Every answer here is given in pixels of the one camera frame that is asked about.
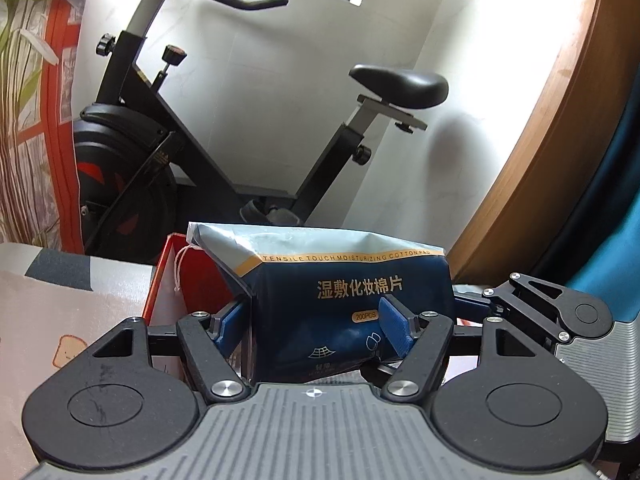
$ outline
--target drawstring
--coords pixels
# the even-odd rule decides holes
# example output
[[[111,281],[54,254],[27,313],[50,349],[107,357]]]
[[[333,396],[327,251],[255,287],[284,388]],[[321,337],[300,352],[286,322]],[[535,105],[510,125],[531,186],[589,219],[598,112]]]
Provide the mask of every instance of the drawstring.
[[[185,245],[175,254],[174,260],[174,281],[175,281],[175,292],[180,292],[180,266],[182,265],[182,261],[184,260],[184,255],[186,254],[188,249],[197,249],[199,251],[202,248],[193,246],[193,245]]]

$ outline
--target handlebar grip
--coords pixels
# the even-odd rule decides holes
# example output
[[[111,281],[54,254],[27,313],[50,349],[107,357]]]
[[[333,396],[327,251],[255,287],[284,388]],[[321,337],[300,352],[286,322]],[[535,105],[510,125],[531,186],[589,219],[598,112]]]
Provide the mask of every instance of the handlebar grip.
[[[289,0],[214,0],[234,9],[239,10],[262,10],[273,9],[273,7],[284,7]]]

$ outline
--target silver screw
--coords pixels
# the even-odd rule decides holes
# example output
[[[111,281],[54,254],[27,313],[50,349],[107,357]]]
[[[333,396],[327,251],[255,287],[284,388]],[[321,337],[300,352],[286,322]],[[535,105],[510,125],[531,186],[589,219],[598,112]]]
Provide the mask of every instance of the silver screw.
[[[409,397],[418,393],[418,385],[413,381],[393,381],[386,387],[389,393],[398,397]]]
[[[219,397],[235,397],[242,392],[242,384],[237,381],[218,381],[211,387],[211,393]]]

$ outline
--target exercise bike frame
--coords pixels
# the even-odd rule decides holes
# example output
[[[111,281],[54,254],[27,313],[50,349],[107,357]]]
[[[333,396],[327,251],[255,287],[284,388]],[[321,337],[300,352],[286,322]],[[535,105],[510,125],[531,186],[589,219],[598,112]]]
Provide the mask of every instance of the exercise bike frame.
[[[266,210],[270,206],[288,208],[305,222],[347,161],[350,158],[356,160],[358,150],[368,150],[361,146],[361,142],[378,114],[395,119],[404,131],[411,132],[410,126],[426,129],[426,124],[412,115],[385,102],[360,95],[360,105],[348,123],[338,127],[295,195],[272,189],[235,186],[158,95],[159,84],[152,84],[136,65],[149,27],[164,1],[140,1],[128,27],[121,32],[113,47],[95,103],[81,113],[82,120],[114,128],[125,135],[128,133],[135,136],[138,142],[142,131],[147,139],[152,139],[147,143],[150,150],[148,158],[116,200],[100,215],[94,232],[87,238],[84,250],[88,254],[93,253],[117,228],[127,211],[135,205],[140,193],[154,182],[169,163],[180,167],[194,184],[180,186],[182,192],[190,198],[191,194],[197,193],[197,200],[183,200],[190,205],[197,203],[198,208],[189,211],[188,219],[177,215],[177,232],[185,229],[186,220],[244,223],[240,209],[252,198],[260,199]],[[273,2],[272,6],[283,4],[282,0],[265,0],[268,1]],[[260,8],[264,6],[256,5],[250,10]],[[166,72],[162,71],[162,74],[159,83]],[[133,111],[135,117],[132,119],[129,113],[123,120],[124,110]],[[137,129],[127,128],[123,124],[131,120],[135,121]]]

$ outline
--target wooden trim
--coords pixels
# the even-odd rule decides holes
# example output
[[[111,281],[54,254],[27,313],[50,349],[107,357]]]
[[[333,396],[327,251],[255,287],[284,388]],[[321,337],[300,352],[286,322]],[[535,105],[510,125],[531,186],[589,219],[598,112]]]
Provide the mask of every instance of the wooden trim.
[[[520,139],[448,254],[457,283],[526,272],[568,218],[602,156],[640,64],[640,0],[583,0]]]

